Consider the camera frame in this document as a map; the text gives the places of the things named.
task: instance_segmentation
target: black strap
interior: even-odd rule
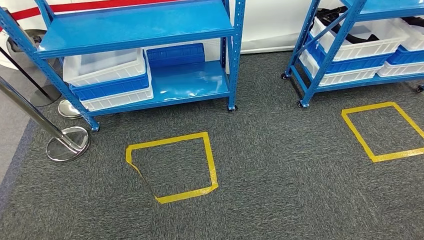
[[[424,28],[424,19],[422,19],[421,17],[407,16],[407,17],[402,17],[402,20],[404,20],[409,25]]]
[[[316,17],[324,24],[324,26],[328,27],[332,22],[334,22],[339,17],[340,14],[346,12],[347,10],[348,8],[346,6],[341,6],[331,10],[323,8],[317,11]],[[342,26],[340,24],[337,24],[331,30],[335,32],[336,34],[338,34],[341,27]],[[360,44],[360,43],[378,41],[380,39],[374,34],[371,34],[368,37],[368,39],[363,39],[363,38],[353,36],[351,34],[347,34],[346,40],[352,44]]]

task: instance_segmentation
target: floor marking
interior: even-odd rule
[[[348,114],[352,113],[358,113],[373,109],[381,109],[381,108],[387,108],[387,107],[394,107],[400,115],[419,133],[419,135],[424,139],[424,131],[421,130],[421,128],[406,114],[402,108],[396,104],[395,102],[388,101],[373,105],[366,105],[366,106],[359,106],[359,107],[353,107],[349,109],[343,109],[341,111],[341,116],[343,117],[344,121],[347,123],[347,126],[349,126],[350,130],[352,130],[353,134],[355,134],[357,140],[362,145],[363,149],[365,150],[368,157],[372,160],[373,163],[383,162],[387,160],[393,160],[393,159],[400,159],[400,158],[406,158],[410,156],[420,155],[424,154],[424,147],[412,149],[412,150],[406,150],[406,151],[399,151],[394,153],[388,153],[383,155],[374,155],[373,151],[371,151],[368,144],[365,142],[365,140],[362,138],[361,134],[357,130],[357,128],[354,126],[352,121],[349,119]]]
[[[161,204],[166,204],[166,203],[171,203],[175,201],[202,196],[218,188],[217,172],[215,171],[215,163],[214,163],[214,157],[212,156],[211,142],[209,141],[208,133],[205,131],[189,134],[189,135],[184,135],[184,136],[177,136],[177,137],[171,137],[171,138],[162,139],[162,140],[149,141],[149,142],[129,145],[125,151],[125,160],[131,167],[133,167],[137,171],[140,177],[144,179],[140,170],[133,164],[133,160],[131,156],[131,152],[133,150],[150,148],[150,147],[155,147],[155,146],[160,146],[165,144],[173,144],[173,143],[177,143],[181,141],[200,139],[200,138],[203,139],[203,143],[204,143],[204,150],[206,152],[206,159],[207,159],[207,165],[209,167],[211,185],[208,187],[197,189],[197,190],[186,191],[186,192],[177,193],[177,194],[173,194],[169,196],[157,197],[155,194],[153,195],[154,195],[154,198]]]

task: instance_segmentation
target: gray floor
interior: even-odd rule
[[[34,80],[41,85],[44,84],[46,77],[30,63],[25,55],[14,54],[13,57],[22,64],[24,70],[30,74]],[[27,99],[30,99],[32,94],[37,90],[18,70],[0,65],[0,76]],[[18,147],[19,141],[22,138],[29,117],[3,94],[0,94],[0,102],[0,132],[2,133],[2,138],[0,138],[1,183]]]
[[[424,128],[417,83],[321,93],[299,109],[290,82],[279,78],[289,56],[242,56],[235,113],[218,99],[98,117],[100,131],[73,162],[48,161],[49,136],[36,128],[26,154],[14,159],[20,170],[0,218],[1,238],[423,239],[424,156],[372,163],[341,117],[342,109],[393,101]],[[88,128],[60,118],[56,105],[44,114],[60,128]],[[376,154],[424,145],[391,108],[351,119]],[[159,204],[126,164],[126,147],[204,131],[219,188]],[[132,157],[159,196],[209,183],[199,140]]]

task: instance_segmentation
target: shelving unit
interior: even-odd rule
[[[327,68],[332,63],[335,55],[337,54],[343,41],[346,39],[349,31],[352,29],[356,22],[372,21],[390,18],[401,18],[411,17],[424,14],[424,2],[422,0],[340,0],[348,10],[342,14],[336,21],[330,24],[324,31],[314,37],[311,41],[306,42],[308,32],[311,24],[314,21],[314,16],[317,13],[318,5],[320,0],[312,0],[309,7],[306,19],[303,23],[302,30],[297,40],[294,52],[290,58],[289,64],[285,72],[281,75],[282,79],[290,78],[294,76],[303,94],[300,96],[300,101],[297,103],[300,108],[308,107],[311,98],[315,93],[327,92],[333,90],[349,89],[370,85],[398,83],[411,80],[424,79],[424,73],[422,74],[410,74],[410,75],[399,75],[390,77],[380,77],[377,74],[371,79],[345,82],[339,84],[332,84],[326,86],[319,86]],[[331,30],[335,25],[340,23],[344,19],[344,22],[335,37],[335,40],[329,49],[325,59],[322,61],[319,71],[316,73],[315,78],[311,76],[311,73],[302,65],[304,72],[309,78],[310,85],[307,86],[306,82],[301,78],[298,70],[295,68],[296,63],[299,62],[300,54],[310,45],[315,43],[321,38],[326,32]]]
[[[236,87],[245,0],[236,0],[234,25],[229,0],[179,0],[55,15],[45,0],[35,0],[47,25],[38,48],[16,22],[0,9],[0,26],[32,59],[52,84],[81,113],[93,131],[94,116],[228,97],[236,110]],[[220,61],[152,69],[154,98],[98,111],[88,111],[47,59],[221,38]],[[228,49],[229,76],[226,74]]]

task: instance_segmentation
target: white plastic bin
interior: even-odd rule
[[[414,62],[399,65],[391,65],[387,61],[377,74],[380,77],[391,77],[398,75],[421,74],[424,73],[424,62]]]
[[[325,28],[326,26],[315,17],[310,33],[313,37],[316,37]],[[349,33],[363,39],[367,39],[371,34],[374,34],[380,40],[355,44],[345,40],[333,61],[336,62],[394,53],[399,45],[408,37],[406,33],[392,24],[390,19],[357,22],[353,25]],[[336,34],[330,30],[318,40],[326,53],[329,52],[330,47],[336,39],[335,36]]]
[[[152,99],[154,97],[152,74],[147,55],[145,57],[147,61],[146,72],[148,76],[147,88],[81,101],[82,105],[92,112]]]
[[[299,57],[301,63],[308,69],[313,78],[317,75],[320,66],[318,66],[317,61],[312,57],[312,55],[305,50]],[[342,71],[337,73],[325,74],[322,78],[319,86],[328,86],[333,84],[348,83],[353,81],[359,81],[364,79],[371,79],[380,70],[382,66],[364,68],[352,71]]]
[[[402,18],[393,19],[393,24],[408,34],[408,38],[402,42],[406,50],[411,52],[424,50],[424,27],[411,26]]]
[[[67,56],[63,80],[75,87],[146,74],[141,48]]]

